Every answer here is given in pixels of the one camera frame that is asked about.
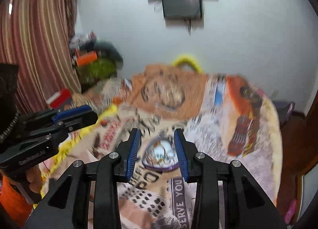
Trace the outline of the person's left hand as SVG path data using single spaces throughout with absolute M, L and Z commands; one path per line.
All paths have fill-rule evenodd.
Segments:
M 29 182 L 30 190 L 35 193 L 40 193 L 43 182 L 42 182 L 42 174 L 38 165 L 26 171 L 26 178 L 27 178 L 27 181 Z

